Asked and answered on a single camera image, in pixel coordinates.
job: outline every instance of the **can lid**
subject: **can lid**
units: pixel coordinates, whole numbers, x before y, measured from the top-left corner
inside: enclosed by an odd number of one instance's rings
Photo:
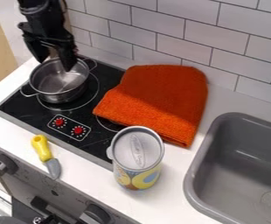
[[[159,135],[145,127],[129,127],[118,133],[113,142],[114,160],[132,171],[157,165],[163,158],[163,142]]]

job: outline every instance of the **knife handle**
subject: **knife handle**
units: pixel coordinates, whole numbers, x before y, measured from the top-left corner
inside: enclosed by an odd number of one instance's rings
[[[52,153],[48,148],[47,138],[45,136],[35,136],[31,140],[31,145],[37,151],[37,154],[43,163],[52,159]]]

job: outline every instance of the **saucepan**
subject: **saucepan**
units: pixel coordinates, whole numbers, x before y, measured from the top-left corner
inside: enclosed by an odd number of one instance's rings
[[[91,60],[89,68],[84,60]],[[71,102],[81,96],[87,88],[87,78],[97,67],[92,59],[78,59],[76,65],[66,72],[59,58],[49,59],[37,66],[31,73],[28,83],[20,88],[25,97],[38,96],[50,103]]]

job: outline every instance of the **yellow knife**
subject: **yellow knife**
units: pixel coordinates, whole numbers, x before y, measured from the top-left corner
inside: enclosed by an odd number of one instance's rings
[[[42,135],[35,136],[31,140],[32,147],[36,150],[39,159],[47,166],[52,179],[58,179],[61,174],[61,166],[57,158],[53,158],[48,148],[47,138]]]

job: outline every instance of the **red burner knob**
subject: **red burner knob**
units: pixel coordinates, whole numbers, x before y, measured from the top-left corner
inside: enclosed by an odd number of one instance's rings
[[[64,120],[62,118],[58,118],[56,121],[55,121],[55,124],[60,127],[64,124]]]
[[[73,131],[74,131],[75,135],[80,135],[84,132],[83,128],[81,128],[81,127],[76,127],[73,129]]]

